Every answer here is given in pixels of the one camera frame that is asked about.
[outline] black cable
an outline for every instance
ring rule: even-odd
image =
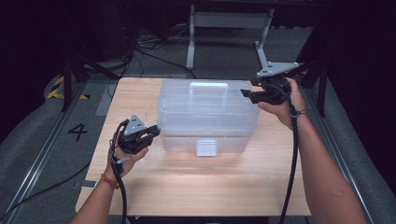
[[[176,42],[180,41],[181,39],[184,39],[182,36],[188,31],[188,28],[189,27],[186,27],[183,30],[181,30],[180,32],[178,32],[176,35],[167,37],[166,40],[160,39],[159,37],[157,37],[156,35],[153,35],[152,33],[143,32],[137,38],[138,44],[145,45],[145,46],[147,44],[151,44],[152,46],[151,47],[139,46],[139,47],[146,51],[150,51],[150,50],[154,50],[154,49],[161,49],[164,46],[176,43]]]
[[[139,62],[140,69],[142,70],[142,71],[140,72],[139,77],[142,77],[143,73],[145,72],[145,69],[144,69],[143,66],[142,66],[142,62],[140,62],[140,59],[137,58],[136,55],[134,55],[134,57],[135,57],[135,58],[137,59],[137,61]]]
[[[110,66],[110,67],[106,67],[106,69],[107,69],[108,71],[115,71],[115,70],[118,70],[118,69],[121,69],[122,67],[124,67],[125,64],[127,64],[127,62],[122,62],[122,63],[116,64],[116,65],[113,65],[113,66]],[[93,74],[101,73],[101,72],[99,72],[98,70],[96,70],[96,69],[94,69],[94,68],[90,68],[90,67],[89,67],[89,68],[86,67],[85,70],[86,70],[87,72],[93,73]]]
[[[290,170],[290,178],[288,184],[288,190],[286,192],[285,202],[283,203],[282,213],[280,215],[279,224],[282,224],[285,221],[286,211],[288,210],[291,190],[294,182],[294,175],[297,166],[297,157],[298,157],[298,129],[297,129],[297,111],[294,105],[291,103],[291,95],[288,94],[287,101],[289,103],[290,114],[291,114],[291,127],[293,130],[293,155],[291,160],[291,170]]]
[[[114,96],[114,92],[115,92],[115,91],[113,91],[113,94],[110,93],[110,91],[109,91],[109,89],[108,89],[108,87],[110,86],[110,82],[111,82],[111,79],[108,80],[106,90],[107,90],[108,96],[110,96],[110,98],[113,99],[113,96]]]
[[[40,3],[41,3],[41,5],[43,6],[43,8],[47,8],[46,4],[45,4],[43,1],[40,1]],[[63,14],[66,16],[68,23],[70,24],[71,28],[73,29],[73,31],[74,31],[74,33],[75,33],[77,39],[78,39],[78,42],[81,44],[81,46],[82,46],[83,50],[85,51],[86,55],[88,56],[88,58],[89,58],[91,61],[95,62],[95,59],[91,56],[91,54],[90,54],[90,52],[88,51],[86,45],[84,44],[84,41],[82,40],[81,35],[80,35],[80,34],[78,33],[78,31],[76,30],[76,27],[75,27],[75,25],[73,24],[73,22],[72,22],[72,20],[71,20],[71,18],[70,18],[70,16],[69,16],[69,14],[67,13],[67,10],[65,9],[64,4],[62,3],[61,0],[58,0],[58,4],[59,4],[59,6],[62,8]],[[52,19],[52,23],[54,24],[54,26],[58,26],[58,25],[56,24],[56,22],[54,21],[53,17],[51,16],[51,14],[50,14],[47,10],[46,10],[46,12],[47,12],[47,15]],[[115,65],[115,66],[112,66],[112,67],[109,67],[109,68],[106,68],[106,69],[109,70],[109,71],[113,71],[113,70],[116,70],[119,66],[123,67],[124,64],[125,64],[125,63],[122,62],[121,64],[118,64],[118,65]],[[93,73],[93,72],[94,72],[94,73],[103,73],[101,70],[98,70],[98,69],[95,69],[95,68],[93,68],[93,69],[86,68],[86,70],[88,70],[88,72],[91,72],[91,73]]]
[[[149,56],[149,57],[151,57],[151,58],[160,60],[160,61],[165,62],[165,63],[170,63],[170,64],[175,65],[175,66],[178,66],[178,67],[181,67],[181,68],[183,68],[183,69],[189,71],[189,72],[192,74],[192,76],[193,76],[195,79],[197,79],[197,76],[196,76],[189,68],[187,68],[186,66],[183,66],[183,65],[178,64],[178,63],[171,63],[171,62],[166,61],[166,60],[164,60],[164,59],[162,59],[162,58],[159,58],[159,57],[156,57],[156,56],[154,56],[154,55],[148,54],[148,53],[146,53],[146,52],[144,52],[144,51],[141,51],[140,49],[137,49],[137,51],[139,51],[140,53],[145,54],[145,55],[147,55],[147,56]]]
[[[119,125],[119,127],[117,127],[117,130],[113,134],[113,139],[111,140],[110,149],[109,149],[109,153],[111,154],[110,156],[112,158],[111,163],[110,163],[111,164],[111,168],[113,170],[114,176],[117,179],[117,182],[119,183],[120,190],[121,190],[121,196],[122,196],[122,218],[121,218],[121,224],[124,224],[125,220],[126,220],[127,199],[126,199],[125,186],[124,186],[124,184],[122,182],[122,179],[120,177],[120,172],[119,172],[119,167],[118,167],[118,165],[122,166],[122,163],[121,164],[115,163],[117,158],[115,157],[114,153],[115,153],[115,150],[116,150],[116,147],[117,147],[116,143],[117,143],[118,135],[119,135],[119,132],[120,132],[120,128],[122,126],[124,126],[125,124],[126,124],[126,121],[122,122]]]
[[[47,192],[47,191],[49,191],[49,190],[51,190],[51,189],[55,189],[55,188],[61,186],[61,185],[64,184],[65,182],[67,182],[67,181],[73,179],[75,176],[79,175],[79,174],[80,174],[83,170],[85,170],[90,164],[91,164],[91,162],[89,161],[84,167],[82,167],[82,168],[81,168],[79,171],[77,171],[75,174],[73,174],[73,175],[71,175],[70,177],[68,177],[66,180],[63,180],[63,181],[61,181],[61,182],[59,182],[59,183],[57,183],[57,184],[54,184],[54,185],[52,185],[52,186],[50,186],[50,187],[48,187],[48,188],[46,188],[46,189],[43,189],[43,190],[41,190],[41,191],[39,191],[39,192],[37,192],[37,193],[35,193],[35,194],[33,194],[33,195],[31,195],[31,196],[25,198],[25,199],[23,199],[22,201],[20,201],[20,202],[14,204],[12,207],[10,207],[10,208],[0,217],[0,222],[2,222],[3,219],[4,219],[10,212],[12,212],[14,209],[16,209],[16,208],[17,208],[18,206],[20,206],[21,204],[26,203],[27,201],[32,200],[33,198],[35,198],[36,196],[38,196],[38,195],[40,195],[40,194],[42,194],[42,193],[44,193],[44,192]]]

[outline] yellow tape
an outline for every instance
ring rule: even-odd
[[[61,93],[56,93],[56,91],[59,89],[61,86],[62,82],[64,82],[64,76],[60,75],[58,79],[56,80],[55,84],[53,84],[52,90],[49,92],[49,95],[47,98],[56,98],[56,99],[64,99],[64,94]],[[89,100],[90,95],[89,94],[82,94],[79,96],[80,100]]]

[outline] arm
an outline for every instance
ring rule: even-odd
[[[124,172],[121,174],[121,177],[128,174],[134,167],[134,163],[144,158],[148,151],[149,149],[146,147],[136,155],[133,155],[130,160],[123,163],[122,168]],[[120,148],[116,148],[116,156],[118,158],[126,158],[130,155],[124,153]],[[107,163],[104,175],[114,183],[117,183],[109,162]],[[101,179],[71,223],[107,223],[108,211],[110,209],[114,190],[115,189],[110,184]]]
[[[296,82],[289,79],[292,101],[297,110],[305,109],[304,99]],[[259,103],[259,108],[275,114],[291,128],[288,104]],[[366,223],[361,205],[352,187],[332,160],[308,116],[297,118],[299,150],[303,170],[305,196],[317,223]]]

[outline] red bracelet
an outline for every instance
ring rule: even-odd
[[[111,185],[111,187],[113,187],[114,189],[120,188],[119,184],[114,183],[111,179],[107,178],[104,174],[101,174],[100,178],[103,179],[105,182],[107,182],[109,185]]]

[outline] wooden table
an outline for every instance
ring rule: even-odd
[[[148,126],[157,123],[162,79],[125,77],[119,82],[86,180],[98,181],[105,170],[109,139],[118,125],[136,114]],[[195,153],[167,152],[154,138],[147,156],[123,178],[130,216],[279,216],[290,176],[292,133],[261,111],[257,128],[242,153],[202,158]],[[76,209],[92,189],[81,190]],[[116,190],[111,215],[122,211]],[[300,160],[288,216],[309,216]]]

